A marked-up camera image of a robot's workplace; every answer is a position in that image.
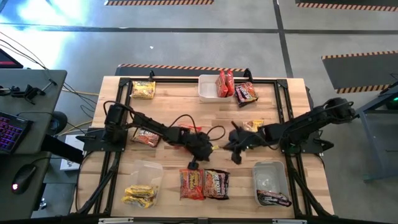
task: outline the hazard stripe tape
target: hazard stripe tape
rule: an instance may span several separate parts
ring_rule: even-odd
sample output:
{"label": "hazard stripe tape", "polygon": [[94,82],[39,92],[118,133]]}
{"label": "hazard stripe tape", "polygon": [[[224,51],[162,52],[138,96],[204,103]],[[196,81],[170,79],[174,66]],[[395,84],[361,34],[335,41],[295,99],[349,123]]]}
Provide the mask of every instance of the hazard stripe tape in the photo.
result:
{"label": "hazard stripe tape", "polygon": [[244,72],[245,68],[218,68],[218,67],[201,67],[201,66],[178,66],[178,65],[142,65],[142,64],[120,64],[119,67],[129,68],[168,68],[168,69],[185,69],[185,70],[206,70],[206,71],[228,71]]}
{"label": "hazard stripe tape", "polygon": [[348,88],[335,89],[337,94],[342,93],[361,93],[365,91],[382,91],[388,88],[390,85],[369,85],[369,86],[357,86]]}
{"label": "hazard stripe tape", "polygon": [[351,9],[351,10],[370,10],[370,11],[386,11],[398,12],[395,6],[360,6],[352,4],[323,4],[323,3],[296,3],[297,7],[308,7],[318,9]]}
{"label": "hazard stripe tape", "polygon": [[176,6],[176,5],[207,5],[214,0],[122,0],[106,1],[105,6]]}
{"label": "hazard stripe tape", "polygon": [[386,55],[386,54],[398,54],[398,50],[388,50],[383,52],[369,52],[369,53],[358,53],[358,54],[327,55],[327,56],[322,56],[322,60],[330,58],[363,57],[363,56]]}

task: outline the black desk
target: black desk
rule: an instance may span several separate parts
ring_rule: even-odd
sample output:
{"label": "black desk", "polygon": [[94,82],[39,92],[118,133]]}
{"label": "black desk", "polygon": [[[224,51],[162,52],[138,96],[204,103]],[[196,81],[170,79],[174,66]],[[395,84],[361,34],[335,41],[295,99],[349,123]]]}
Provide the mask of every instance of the black desk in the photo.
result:
{"label": "black desk", "polygon": [[[0,85],[4,88],[18,86],[21,91],[24,91],[28,84],[41,89],[49,83],[45,72],[45,70],[31,69],[0,69]],[[33,99],[35,105],[23,98],[0,96],[0,111],[11,115],[16,115],[20,112],[53,113],[62,85],[67,77],[67,72],[64,70],[49,70],[49,74],[58,85],[48,87],[45,91],[45,96],[36,96]],[[34,123],[14,154],[38,153],[41,150],[45,133],[50,124],[51,115],[46,113],[24,113],[20,117],[31,120]]]}
{"label": "black desk", "polygon": [[49,159],[35,162],[37,166],[29,188],[21,195],[11,192],[11,182],[16,172],[24,164],[36,159],[50,157],[51,152],[39,152],[34,155],[0,156],[0,221],[30,218],[35,206],[42,197],[42,184]]}

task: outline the rgb keyboard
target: rgb keyboard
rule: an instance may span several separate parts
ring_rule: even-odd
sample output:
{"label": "rgb keyboard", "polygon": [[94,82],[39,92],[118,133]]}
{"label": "rgb keyboard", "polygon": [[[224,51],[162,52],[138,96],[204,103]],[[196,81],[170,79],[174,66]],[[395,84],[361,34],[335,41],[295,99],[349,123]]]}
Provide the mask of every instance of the rgb keyboard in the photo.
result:
{"label": "rgb keyboard", "polygon": [[0,152],[12,154],[33,122],[0,112]]}

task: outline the white paper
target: white paper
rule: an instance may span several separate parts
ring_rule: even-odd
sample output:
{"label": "white paper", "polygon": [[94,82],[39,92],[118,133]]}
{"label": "white paper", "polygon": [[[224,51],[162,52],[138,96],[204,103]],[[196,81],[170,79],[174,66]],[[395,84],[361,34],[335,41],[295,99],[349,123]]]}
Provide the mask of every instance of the white paper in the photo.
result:
{"label": "white paper", "polygon": [[[76,139],[76,136],[80,135],[81,134],[68,135],[65,140],[65,143],[81,150],[81,153],[83,153],[83,146],[85,145],[85,143]],[[76,162],[71,162],[66,159],[61,160],[60,170],[77,170],[77,169],[79,169],[79,164],[77,164]]]}

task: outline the wooden table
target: wooden table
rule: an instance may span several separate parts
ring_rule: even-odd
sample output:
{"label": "wooden table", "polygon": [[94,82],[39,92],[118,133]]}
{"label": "wooden table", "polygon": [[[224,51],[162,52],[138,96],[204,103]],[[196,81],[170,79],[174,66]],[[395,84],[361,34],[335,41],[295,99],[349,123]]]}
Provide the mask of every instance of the wooden table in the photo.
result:
{"label": "wooden table", "polygon": [[[103,103],[115,100],[120,77],[104,77],[99,93],[98,105],[95,111],[92,127],[104,126],[105,114]],[[287,79],[294,116],[299,116],[309,110],[304,80],[301,78]],[[171,124],[178,116],[190,114],[197,126],[207,132],[212,126],[223,125],[227,131],[225,137],[213,142],[213,145],[223,146],[228,142],[228,133],[233,129],[231,121],[238,124],[242,121],[263,119],[266,124],[278,123],[274,89],[271,85],[254,85],[259,100],[256,103],[238,108],[236,99],[230,103],[202,103],[198,98],[197,83],[157,83],[153,100],[131,100],[134,110],[145,113],[156,121]],[[191,124],[188,118],[182,118],[177,124]],[[281,161],[285,164],[285,157],[280,151],[273,151],[268,147],[257,147],[242,153],[242,164],[236,165],[231,161],[231,152],[215,150],[210,156],[210,162],[200,162],[202,169],[223,169],[231,173],[229,179],[229,200],[206,199],[204,201],[180,200],[179,169],[185,169],[192,156],[184,150],[176,150],[161,141],[157,148],[132,143],[130,138],[134,130],[129,131],[129,138],[125,152],[122,154],[119,166],[118,180],[114,193],[111,215],[113,217],[211,217],[211,218],[293,218],[292,206],[260,207],[254,201],[252,168],[259,161]],[[215,129],[211,138],[217,138],[222,130]],[[94,152],[81,168],[78,204],[90,197],[98,185],[103,152]],[[326,211],[333,213],[325,171],[319,158],[310,154],[303,154],[303,166],[307,178],[308,188]],[[157,205],[150,209],[135,208],[121,202],[124,189],[129,186],[130,173],[136,159],[158,162],[163,165],[164,177],[159,193]],[[300,208],[304,211],[302,193],[297,186]],[[101,209],[104,209],[108,196],[108,188],[104,191]]]}

